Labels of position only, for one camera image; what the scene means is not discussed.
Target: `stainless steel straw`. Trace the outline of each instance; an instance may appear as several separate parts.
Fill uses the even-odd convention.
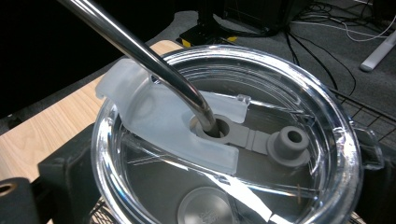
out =
[[[126,28],[94,2],[87,0],[58,1],[117,49],[151,71],[152,75],[189,106],[208,135],[219,137],[219,127],[209,104],[201,93],[174,67],[164,61],[144,42],[128,32]]]

